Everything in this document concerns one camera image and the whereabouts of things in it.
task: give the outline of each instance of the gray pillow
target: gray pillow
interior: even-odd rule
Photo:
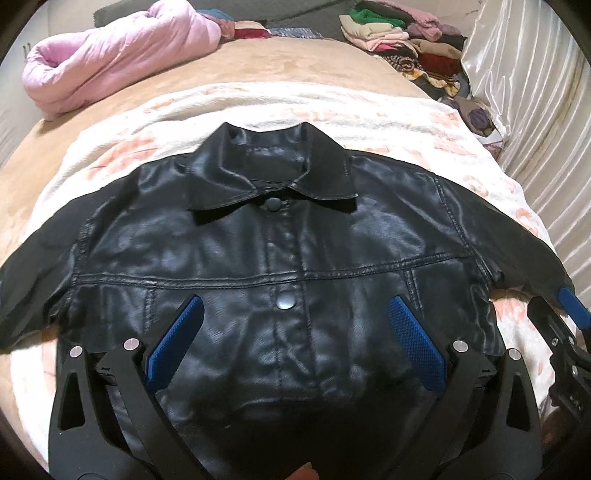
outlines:
[[[95,27],[147,10],[155,0],[121,0],[95,12]],[[188,0],[195,9],[218,8],[235,20],[267,20],[269,27],[309,27],[327,38],[345,40],[339,15],[355,0]]]

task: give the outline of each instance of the wall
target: wall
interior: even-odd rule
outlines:
[[[0,64],[0,167],[10,158],[31,128],[41,119],[41,112],[25,93],[22,70],[28,44],[48,36],[47,4],[41,6],[23,28]]]
[[[95,11],[116,2],[117,0],[49,0],[49,34],[81,32],[93,28]]]
[[[454,25],[466,36],[470,35],[476,16],[485,0],[400,0],[401,4],[430,12],[441,23]]]
[[[49,0],[49,34],[57,35],[92,28],[94,12],[116,1]],[[483,2],[484,0],[401,0],[403,4],[437,15],[443,23],[458,27],[464,35],[470,34]],[[215,0],[212,0],[211,5],[215,5]]]

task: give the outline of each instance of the white fleece blanket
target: white fleece blanket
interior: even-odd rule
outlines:
[[[431,99],[290,82],[221,83],[171,93],[88,128],[39,197],[27,235],[70,200],[141,164],[194,151],[223,122],[259,131],[309,122],[345,148],[417,164],[471,189],[551,245],[521,186],[504,175],[454,109]],[[494,306],[507,348],[524,354],[544,417],[554,381],[550,350],[527,319],[524,299],[501,293]],[[24,429],[47,459],[56,344],[41,345],[40,338],[12,353],[11,375]]]

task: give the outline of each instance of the red cloth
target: red cloth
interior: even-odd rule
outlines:
[[[418,62],[424,67],[427,73],[437,73],[444,77],[451,77],[462,71],[462,62],[456,59],[449,59],[432,53],[421,53]]]
[[[385,50],[398,50],[398,47],[396,45],[388,45],[387,43],[382,43],[381,45],[378,45],[377,47],[375,47],[374,51],[385,51]]]
[[[270,38],[271,35],[267,30],[262,28],[237,28],[234,31],[234,39],[247,39],[247,38]]]

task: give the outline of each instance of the bed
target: bed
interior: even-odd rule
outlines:
[[[68,200],[146,161],[193,151],[199,139],[183,132],[197,125],[206,133],[205,124],[216,127],[224,119],[258,128],[309,121],[346,148],[409,161],[466,186],[550,243],[521,186],[504,175],[453,109],[429,99],[385,61],[347,44],[269,38],[224,44],[86,109],[37,124],[0,171],[0,191],[8,193],[0,198],[0,262]],[[179,122],[174,127],[181,140],[163,145],[159,135],[171,121]],[[527,320],[526,299],[498,292],[492,300],[506,346],[526,352],[545,418],[550,351]],[[48,330],[0,356],[0,408],[45,467],[56,334]],[[27,396],[40,407],[31,408]]]

